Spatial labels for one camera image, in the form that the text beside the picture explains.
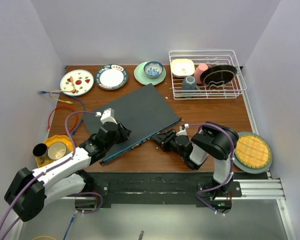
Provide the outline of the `black network switch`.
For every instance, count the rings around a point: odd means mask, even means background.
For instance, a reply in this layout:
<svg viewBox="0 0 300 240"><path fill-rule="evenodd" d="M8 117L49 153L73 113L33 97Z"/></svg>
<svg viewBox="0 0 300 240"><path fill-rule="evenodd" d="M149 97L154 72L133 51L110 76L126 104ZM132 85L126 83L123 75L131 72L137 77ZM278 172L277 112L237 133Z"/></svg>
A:
<svg viewBox="0 0 300 240"><path fill-rule="evenodd" d="M106 164L132 150L151 136L178 124L180 118L161 96L157 89L148 84L110 103L83 115L83 122L90 135L103 125L100 118L104 110L112 108L116 121L131 130L127 141L115 144L99 161Z"/></svg>

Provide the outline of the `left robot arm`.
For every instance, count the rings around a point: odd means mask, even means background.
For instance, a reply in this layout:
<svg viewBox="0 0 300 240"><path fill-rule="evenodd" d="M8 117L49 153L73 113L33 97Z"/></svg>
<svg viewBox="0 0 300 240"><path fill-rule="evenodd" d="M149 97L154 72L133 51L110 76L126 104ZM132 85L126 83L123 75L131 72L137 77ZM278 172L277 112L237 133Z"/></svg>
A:
<svg viewBox="0 0 300 240"><path fill-rule="evenodd" d="M59 160L34 170L20 169L4 200L22 221L27 222L60 198L77 193L89 196L94 184L79 173L104 158L114 145L127 141L130 135L131 130L120 121L105 122L97 133Z"/></svg>

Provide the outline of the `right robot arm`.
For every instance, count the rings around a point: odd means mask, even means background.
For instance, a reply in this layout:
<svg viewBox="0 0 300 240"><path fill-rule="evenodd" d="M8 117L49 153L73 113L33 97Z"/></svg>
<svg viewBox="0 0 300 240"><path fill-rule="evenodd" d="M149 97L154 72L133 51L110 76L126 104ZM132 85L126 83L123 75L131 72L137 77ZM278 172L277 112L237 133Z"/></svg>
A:
<svg viewBox="0 0 300 240"><path fill-rule="evenodd" d="M183 124L179 131L171 129L151 137L164 152L174 152L191 170L199 170L209 156L214 160L211 184L197 192L198 197L223 197L231 190L234 177L234 155L238 133L213 122Z"/></svg>

